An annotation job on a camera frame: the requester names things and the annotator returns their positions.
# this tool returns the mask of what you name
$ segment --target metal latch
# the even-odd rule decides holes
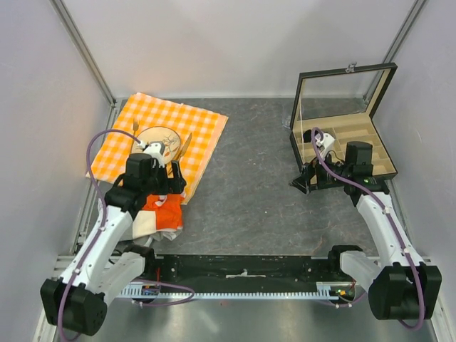
[[[357,62],[351,62],[347,69],[345,69],[346,73],[354,73],[355,72],[355,67],[356,67]]]

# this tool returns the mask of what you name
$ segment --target floor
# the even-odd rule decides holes
[[[190,203],[183,233],[154,243],[172,254],[327,255],[334,244],[357,244],[376,255],[361,216],[342,190],[309,196],[289,186],[298,167],[283,127],[292,99],[176,100],[229,116]],[[116,300],[92,338],[79,341],[435,341],[426,322],[418,332],[377,321],[368,302],[351,309],[310,301],[194,301],[140,309]]]

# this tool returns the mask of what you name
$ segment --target orange and white cloth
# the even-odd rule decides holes
[[[187,204],[193,197],[228,117],[210,110],[136,93],[128,99],[113,128],[134,133],[134,120],[139,124],[139,132],[162,126],[174,130],[182,138],[187,138],[192,133],[190,145],[180,159],[182,175],[187,181],[185,193],[168,195],[165,200],[149,196],[147,204],[133,222],[132,231],[122,238],[137,239],[152,234],[156,239],[174,239],[182,231],[180,205]],[[109,133],[92,163],[95,178],[114,182],[125,171],[131,146],[129,137]]]

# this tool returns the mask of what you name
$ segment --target checkered tablecloth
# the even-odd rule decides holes
[[[164,126],[173,129],[184,141],[192,133],[191,143],[180,160],[181,171],[187,181],[184,203],[188,203],[195,193],[228,117],[210,110],[137,93],[128,99],[113,128],[133,133],[134,119],[139,123],[139,133],[146,128]],[[114,182],[119,174],[124,173],[131,144],[131,139],[125,135],[108,134],[92,163],[95,178]]]

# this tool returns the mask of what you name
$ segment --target wooden box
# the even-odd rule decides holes
[[[397,174],[373,124],[375,112],[396,68],[394,63],[385,63],[299,74],[290,141],[300,172],[306,163],[316,162],[312,144],[304,142],[303,133],[318,127],[336,139],[334,158],[345,159],[348,142],[366,142],[373,146],[373,176],[389,180]],[[310,190],[315,189],[314,176]]]

